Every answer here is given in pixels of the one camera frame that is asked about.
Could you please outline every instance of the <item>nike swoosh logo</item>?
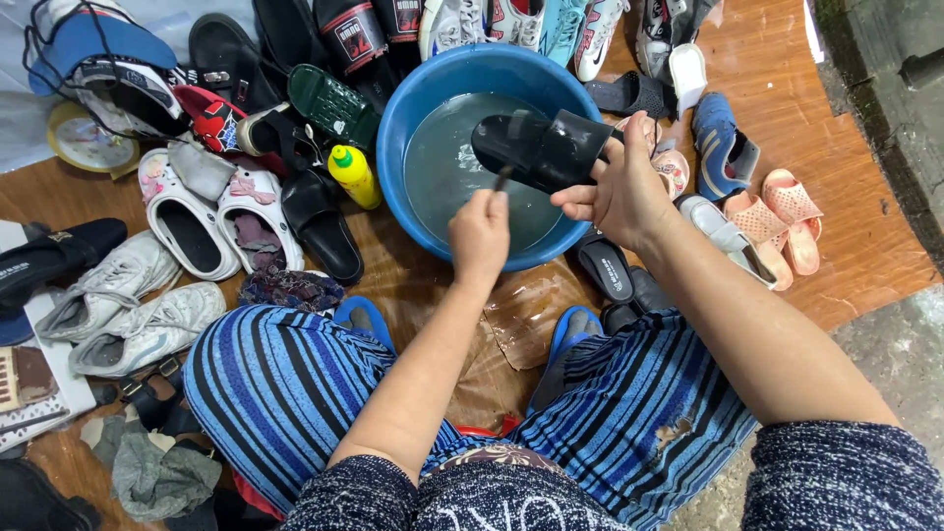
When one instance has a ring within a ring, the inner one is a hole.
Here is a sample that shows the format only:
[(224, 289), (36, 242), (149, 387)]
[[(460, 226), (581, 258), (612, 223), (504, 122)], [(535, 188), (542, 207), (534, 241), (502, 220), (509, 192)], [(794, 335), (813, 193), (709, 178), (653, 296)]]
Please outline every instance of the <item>nike swoosh logo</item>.
[(603, 59), (603, 46), (601, 46), (601, 47), (599, 48), (599, 52), (597, 53), (597, 58), (593, 60), (593, 63), (594, 63), (594, 64), (599, 64), (599, 61), (600, 61), (601, 59)]

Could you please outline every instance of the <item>yellow squeeze bottle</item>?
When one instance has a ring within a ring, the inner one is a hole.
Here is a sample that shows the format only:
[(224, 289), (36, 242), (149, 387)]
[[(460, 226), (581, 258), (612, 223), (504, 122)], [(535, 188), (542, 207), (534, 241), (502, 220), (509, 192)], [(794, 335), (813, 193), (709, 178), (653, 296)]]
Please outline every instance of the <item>yellow squeeze bottle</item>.
[(376, 209), (383, 201), (380, 186), (367, 165), (367, 159), (357, 147), (332, 148), (331, 157), (328, 159), (328, 172), (361, 208)]

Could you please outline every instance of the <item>wooden floor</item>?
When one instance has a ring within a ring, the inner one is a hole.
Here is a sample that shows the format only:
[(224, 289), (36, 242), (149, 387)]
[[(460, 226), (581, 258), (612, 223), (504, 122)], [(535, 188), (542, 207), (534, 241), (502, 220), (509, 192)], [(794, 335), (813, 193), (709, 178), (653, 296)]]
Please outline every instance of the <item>wooden floor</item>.
[[(739, 127), (763, 149), (755, 180), (774, 168), (787, 168), (826, 214), (819, 240), (822, 269), (798, 278), (784, 297), (830, 330), (939, 282), (852, 118), (830, 112), (810, 58), (801, 0), (724, 4), (721, 26), (706, 24), (698, 40), (707, 59), (709, 90), (729, 97)], [(637, 68), (630, 49), (638, 12), (624, 17), (629, 32), (625, 39), (617, 34), (599, 78), (613, 79)], [(679, 127), (668, 128), (668, 122), (664, 127), (680, 137), (681, 150), (695, 167), (690, 114)], [(403, 349), (446, 290), (450, 266), (414, 243), (385, 207), (371, 213), (348, 208), (348, 223), (367, 264), (363, 281), (350, 293), (379, 306), (396, 346)], [(103, 216), (124, 219), (130, 233), (147, 228), (134, 179), (112, 182), (58, 160), (0, 177), (0, 217), (62, 229)], [(242, 277), (221, 283), (230, 307)], [(536, 367), (547, 357), (553, 324), (576, 303), (599, 308), (602, 300), (563, 258), (503, 276), (482, 314), (481, 332), (448, 418), (496, 429), (503, 414), (520, 417), (537, 384)], [(117, 409), (113, 405), (88, 416)], [(104, 516), (102, 529), (163, 529), (159, 522), (132, 522), (110, 499), (108, 474), (78, 440), (88, 416), (36, 439), (29, 457), (63, 494), (93, 502)]]

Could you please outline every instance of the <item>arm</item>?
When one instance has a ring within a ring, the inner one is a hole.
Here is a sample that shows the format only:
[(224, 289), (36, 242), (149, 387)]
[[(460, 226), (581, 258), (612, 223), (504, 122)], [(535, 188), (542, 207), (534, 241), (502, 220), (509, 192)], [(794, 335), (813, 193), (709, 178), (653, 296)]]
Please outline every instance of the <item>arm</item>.
[(604, 148), (597, 186), (575, 186), (551, 202), (593, 220), (635, 252), (674, 300), (724, 375), (762, 424), (866, 420), (898, 425), (878, 391), (826, 333), (715, 249), (669, 201), (649, 163), (644, 112), (625, 129), (625, 149)]
[(482, 307), (508, 258), (508, 195), (478, 190), (449, 222), (455, 281), (432, 318), (380, 380), (329, 468), (378, 455), (414, 485), (439, 432)]

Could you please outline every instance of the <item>concrete floor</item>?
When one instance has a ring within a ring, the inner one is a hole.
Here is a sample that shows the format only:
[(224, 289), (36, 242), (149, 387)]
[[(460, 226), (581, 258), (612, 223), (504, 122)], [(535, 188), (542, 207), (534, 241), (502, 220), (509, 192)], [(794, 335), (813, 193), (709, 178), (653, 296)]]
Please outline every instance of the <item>concrete floor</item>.
[[(944, 470), (944, 285), (865, 314), (830, 335)], [(753, 445), (751, 436), (662, 531), (740, 529)]]

